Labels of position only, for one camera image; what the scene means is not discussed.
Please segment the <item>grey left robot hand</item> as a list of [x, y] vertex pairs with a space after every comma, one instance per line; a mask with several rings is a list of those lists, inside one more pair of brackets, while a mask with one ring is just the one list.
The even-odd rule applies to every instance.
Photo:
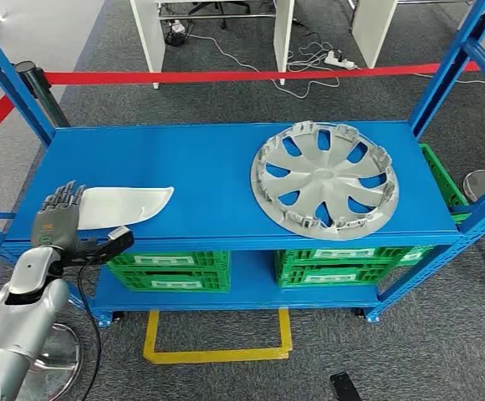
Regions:
[[52, 246], [67, 253], [79, 249], [79, 206], [86, 187], [75, 190], [75, 183], [58, 187], [45, 199], [33, 223], [31, 247]]

